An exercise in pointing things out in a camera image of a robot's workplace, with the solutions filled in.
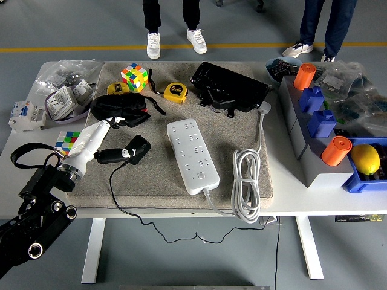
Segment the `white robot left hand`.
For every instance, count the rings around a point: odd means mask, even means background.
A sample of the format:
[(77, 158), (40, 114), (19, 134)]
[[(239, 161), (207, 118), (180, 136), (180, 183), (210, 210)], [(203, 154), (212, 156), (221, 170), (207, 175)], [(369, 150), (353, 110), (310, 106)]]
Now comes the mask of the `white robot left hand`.
[(72, 181), (82, 179), (87, 163), (94, 158), (109, 129), (115, 125), (123, 126), (124, 121), (122, 117), (109, 117), (84, 128), (58, 170)]

